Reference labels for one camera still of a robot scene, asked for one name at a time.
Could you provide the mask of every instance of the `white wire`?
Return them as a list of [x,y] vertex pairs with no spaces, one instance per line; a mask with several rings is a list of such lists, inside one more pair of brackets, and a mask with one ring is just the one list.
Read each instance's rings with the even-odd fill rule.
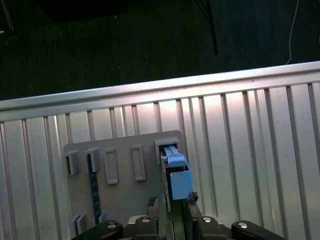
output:
[[297,12],[298,12],[298,7],[299,7],[299,2],[300,0],[296,1],[296,6],[295,6],[295,12],[294,12],[294,17],[293,17],[293,21],[292,21],[292,25],[291,25],[291,31],[290,31],[290,37],[289,37],[289,60],[286,62],[285,65],[287,65],[288,63],[291,62],[292,59],[292,53],[291,53],[291,39],[292,39],[292,32],[294,31],[294,26],[295,26],[295,22],[296,22],[296,16],[297,16]]

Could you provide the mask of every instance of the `silver metal wall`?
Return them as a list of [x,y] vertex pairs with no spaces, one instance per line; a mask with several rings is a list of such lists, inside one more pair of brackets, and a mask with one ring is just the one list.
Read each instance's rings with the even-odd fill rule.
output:
[[0,102],[0,239],[73,236],[68,143],[179,130],[199,207],[320,236],[320,62]]

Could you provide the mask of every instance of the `blue plastic part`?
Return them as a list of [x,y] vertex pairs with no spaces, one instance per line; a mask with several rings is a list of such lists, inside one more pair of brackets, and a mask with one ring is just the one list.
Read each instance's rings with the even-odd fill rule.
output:
[[90,154],[86,156],[86,161],[88,164],[94,222],[97,225],[99,224],[99,217],[101,216],[101,203],[100,203],[97,173],[93,172]]
[[174,146],[164,148],[169,168],[185,167],[188,162],[186,157],[181,154]]
[[188,198],[190,192],[194,191],[191,169],[186,157],[178,149],[171,145],[164,148],[168,168],[184,168],[170,173],[171,192],[173,200]]
[[189,193],[194,191],[190,170],[172,172],[170,180],[173,200],[186,199]]

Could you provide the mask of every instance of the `bolt head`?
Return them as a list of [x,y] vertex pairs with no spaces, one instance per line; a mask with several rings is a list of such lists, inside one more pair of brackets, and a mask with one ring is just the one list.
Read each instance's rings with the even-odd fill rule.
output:
[[247,229],[247,228],[248,228],[248,225],[247,225],[246,223],[244,223],[244,222],[239,222],[239,223],[238,223],[238,226],[239,226],[240,228],[242,228],[242,229]]
[[110,222],[107,227],[108,229],[114,229],[116,226],[117,224],[115,222]]
[[150,222],[150,218],[145,217],[145,218],[142,219],[142,222],[143,223],[148,223],[148,222]]
[[205,216],[204,218],[202,218],[203,221],[205,221],[206,223],[210,223],[212,220],[210,217]]

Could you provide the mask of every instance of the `gray plastic board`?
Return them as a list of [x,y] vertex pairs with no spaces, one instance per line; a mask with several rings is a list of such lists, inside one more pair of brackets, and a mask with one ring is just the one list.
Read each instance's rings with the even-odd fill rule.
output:
[[[92,153],[91,160],[98,169],[97,181],[104,219],[126,225],[130,217],[147,214],[149,198],[165,194],[156,150],[161,142],[177,142],[186,155],[185,141],[177,130],[67,144],[64,154],[69,157],[69,164],[78,169],[78,172],[68,170],[71,174],[67,176],[72,217],[86,214],[84,225],[87,228],[94,226],[86,161],[88,153]],[[72,169],[72,166],[67,166],[68,161],[65,159],[65,167]]]

